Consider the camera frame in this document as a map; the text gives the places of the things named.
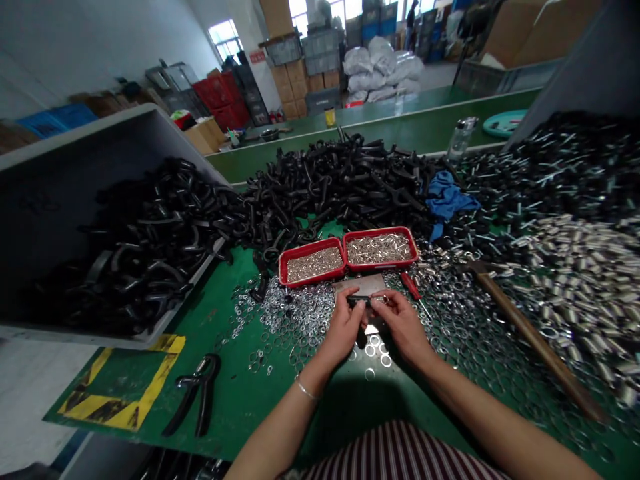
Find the concrete floor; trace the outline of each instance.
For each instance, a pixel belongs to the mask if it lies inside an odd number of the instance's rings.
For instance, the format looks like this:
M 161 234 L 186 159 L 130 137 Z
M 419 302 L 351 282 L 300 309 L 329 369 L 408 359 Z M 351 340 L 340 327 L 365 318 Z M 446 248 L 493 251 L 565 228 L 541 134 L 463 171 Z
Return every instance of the concrete floor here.
M 75 429 L 41 419 L 96 347 L 0 340 L 0 475 L 49 465 Z

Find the teal plate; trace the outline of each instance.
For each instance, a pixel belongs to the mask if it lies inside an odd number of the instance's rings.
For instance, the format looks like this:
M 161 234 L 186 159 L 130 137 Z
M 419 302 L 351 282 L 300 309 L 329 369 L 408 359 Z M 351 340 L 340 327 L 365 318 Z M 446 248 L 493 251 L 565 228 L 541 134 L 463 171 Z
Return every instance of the teal plate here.
M 493 137 L 509 138 L 518 128 L 526 113 L 526 110 L 511 110 L 498 113 L 482 124 L 482 130 Z

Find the hammer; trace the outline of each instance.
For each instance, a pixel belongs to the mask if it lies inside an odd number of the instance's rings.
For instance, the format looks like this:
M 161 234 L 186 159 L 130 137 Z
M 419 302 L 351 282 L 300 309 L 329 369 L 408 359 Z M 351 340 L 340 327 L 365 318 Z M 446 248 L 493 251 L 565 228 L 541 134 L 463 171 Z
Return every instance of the hammer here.
M 472 272 L 474 272 L 475 278 L 484 290 L 490 294 L 510 322 L 520 331 L 520 334 L 522 334 L 525 340 L 540 356 L 547 368 L 551 370 L 558 382 L 560 382 L 565 393 L 572 398 L 586 417 L 600 423 L 608 422 L 609 418 L 600 405 L 591 398 L 586 388 L 578 382 L 564 362 L 558 358 L 542 335 L 538 333 L 538 330 L 534 328 L 531 322 L 527 320 L 498 284 L 489 276 L 489 270 L 487 268 L 493 270 L 498 267 L 480 260 L 470 260 L 461 267 L 462 270 L 472 270 Z

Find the silver bracelet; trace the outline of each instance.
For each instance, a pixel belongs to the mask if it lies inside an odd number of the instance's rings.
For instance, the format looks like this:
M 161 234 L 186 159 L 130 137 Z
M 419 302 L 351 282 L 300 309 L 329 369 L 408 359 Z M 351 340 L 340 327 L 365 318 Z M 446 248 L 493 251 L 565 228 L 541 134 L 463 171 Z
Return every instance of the silver bracelet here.
M 298 380 L 298 377 L 300 376 L 300 374 L 298 373 L 294 380 L 295 382 L 298 384 L 298 387 L 300 387 L 300 390 L 302 390 L 302 393 L 304 393 L 306 396 L 308 396 L 310 399 L 318 401 L 320 400 L 320 397 L 316 397 L 315 395 L 310 394 L 306 388 L 304 388 L 304 386 L 302 385 L 302 383 L 300 383 L 300 380 Z

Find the water bottle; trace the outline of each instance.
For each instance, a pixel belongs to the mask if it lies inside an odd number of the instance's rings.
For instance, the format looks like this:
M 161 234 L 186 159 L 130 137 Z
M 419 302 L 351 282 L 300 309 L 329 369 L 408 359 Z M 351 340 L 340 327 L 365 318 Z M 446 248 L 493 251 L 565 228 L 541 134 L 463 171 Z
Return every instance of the water bottle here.
M 467 117 L 458 120 L 458 124 L 453 130 L 449 150 L 447 150 L 447 160 L 452 167 L 456 167 L 462 156 L 467 151 L 471 134 L 478 123 L 478 117 Z

